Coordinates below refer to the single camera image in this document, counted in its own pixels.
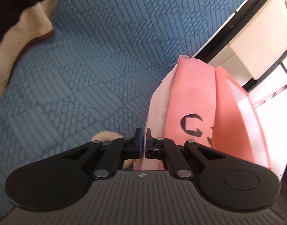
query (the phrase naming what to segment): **pink paper bag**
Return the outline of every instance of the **pink paper bag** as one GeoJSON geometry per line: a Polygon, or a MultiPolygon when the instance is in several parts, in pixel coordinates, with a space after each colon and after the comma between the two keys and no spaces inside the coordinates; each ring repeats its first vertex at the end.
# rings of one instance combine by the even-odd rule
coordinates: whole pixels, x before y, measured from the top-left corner
{"type": "MultiPolygon", "coordinates": [[[[188,139],[270,168],[264,134],[248,93],[221,67],[180,56],[154,92],[145,127],[153,137],[188,139]]],[[[158,160],[136,170],[162,170],[158,160]]]]}

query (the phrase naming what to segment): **circular pad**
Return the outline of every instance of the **circular pad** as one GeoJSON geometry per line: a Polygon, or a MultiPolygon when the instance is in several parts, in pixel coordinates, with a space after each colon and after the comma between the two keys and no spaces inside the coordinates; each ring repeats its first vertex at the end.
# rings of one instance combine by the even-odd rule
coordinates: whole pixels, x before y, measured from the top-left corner
{"type": "Polygon", "coordinates": [[[259,184],[258,177],[248,171],[232,171],[225,175],[225,184],[231,189],[247,191],[259,184]]]}
{"type": "Polygon", "coordinates": [[[88,178],[74,160],[45,159],[15,170],[5,190],[10,200],[28,210],[48,211],[77,201],[87,189],[88,178]]]}
{"type": "Polygon", "coordinates": [[[198,187],[219,207],[255,211],[275,202],[280,182],[273,172],[262,166],[243,160],[221,159],[207,163],[199,176],[198,187]]]}

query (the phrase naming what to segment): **white cabinet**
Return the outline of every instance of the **white cabinet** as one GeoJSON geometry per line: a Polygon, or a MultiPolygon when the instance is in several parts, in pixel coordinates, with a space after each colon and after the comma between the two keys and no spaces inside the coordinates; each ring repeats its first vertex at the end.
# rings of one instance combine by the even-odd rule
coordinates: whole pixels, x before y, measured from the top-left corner
{"type": "Polygon", "coordinates": [[[209,63],[240,84],[259,79],[287,50],[287,0],[268,0],[209,63]]]}

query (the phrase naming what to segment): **logo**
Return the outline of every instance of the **logo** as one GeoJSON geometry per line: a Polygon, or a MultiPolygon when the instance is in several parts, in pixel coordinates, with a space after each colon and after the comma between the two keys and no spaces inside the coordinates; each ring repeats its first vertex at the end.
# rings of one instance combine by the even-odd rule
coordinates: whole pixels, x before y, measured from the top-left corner
{"type": "MultiPolygon", "coordinates": [[[[193,114],[188,114],[188,115],[182,117],[182,119],[180,121],[180,125],[181,125],[181,128],[183,129],[183,131],[185,133],[187,133],[191,136],[195,136],[197,138],[202,137],[203,132],[199,128],[196,128],[196,130],[186,129],[186,121],[189,121],[189,119],[198,119],[198,121],[196,122],[196,125],[199,125],[200,128],[203,128],[204,120],[198,114],[193,113],[193,114]]],[[[211,145],[212,139],[207,137],[207,141],[211,145]]]]}
{"type": "Polygon", "coordinates": [[[145,178],[147,176],[147,174],[141,173],[141,174],[138,174],[138,176],[141,177],[141,178],[145,178]]]}

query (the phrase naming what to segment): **blue textured bedspread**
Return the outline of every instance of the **blue textured bedspread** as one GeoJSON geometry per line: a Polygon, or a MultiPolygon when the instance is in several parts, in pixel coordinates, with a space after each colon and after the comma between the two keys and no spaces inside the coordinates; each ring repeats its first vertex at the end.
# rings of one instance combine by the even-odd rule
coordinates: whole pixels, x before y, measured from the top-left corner
{"type": "Polygon", "coordinates": [[[144,128],[149,100],[244,0],[59,0],[55,36],[29,50],[0,102],[0,218],[16,168],[99,131],[144,128]]]}

